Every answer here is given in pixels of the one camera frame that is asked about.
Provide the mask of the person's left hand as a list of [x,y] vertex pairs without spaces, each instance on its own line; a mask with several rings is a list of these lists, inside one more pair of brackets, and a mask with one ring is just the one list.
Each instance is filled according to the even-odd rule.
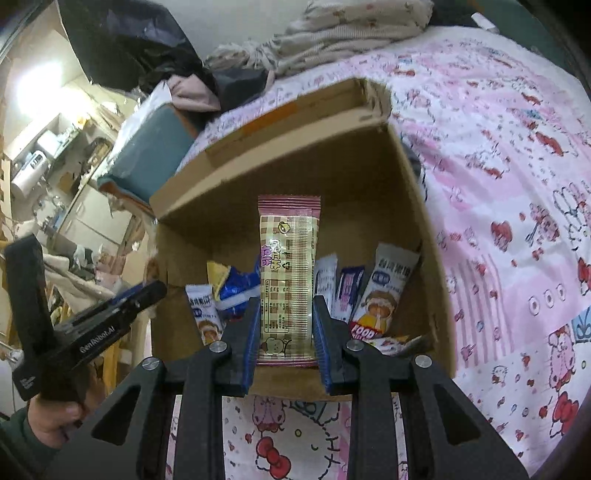
[[64,429],[82,421],[87,413],[88,410],[77,402],[46,400],[37,395],[28,404],[27,420],[43,445],[59,449],[67,441]]

